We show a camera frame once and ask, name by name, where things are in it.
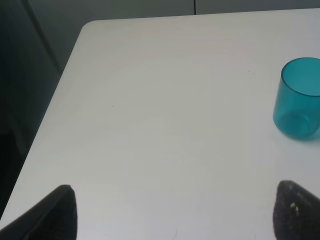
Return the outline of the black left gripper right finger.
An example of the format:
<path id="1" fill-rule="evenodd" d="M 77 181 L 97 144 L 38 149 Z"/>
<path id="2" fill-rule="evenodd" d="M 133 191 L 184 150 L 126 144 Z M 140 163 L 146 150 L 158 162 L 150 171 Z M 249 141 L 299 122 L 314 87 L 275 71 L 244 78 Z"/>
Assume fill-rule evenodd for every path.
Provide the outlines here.
<path id="1" fill-rule="evenodd" d="M 279 182 L 273 208 L 277 240 L 318 240 L 320 199 L 292 180 Z"/>

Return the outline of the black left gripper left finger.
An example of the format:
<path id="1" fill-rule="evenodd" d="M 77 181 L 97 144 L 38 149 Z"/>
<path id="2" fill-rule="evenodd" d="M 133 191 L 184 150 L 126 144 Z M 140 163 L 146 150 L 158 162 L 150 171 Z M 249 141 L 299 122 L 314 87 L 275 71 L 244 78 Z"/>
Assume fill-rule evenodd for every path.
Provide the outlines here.
<path id="1" fill-rule="evenodd" d="M 0 230 L 2 240 L 75 240 L 78 212 L 75 191 L 60 185 Z"/>

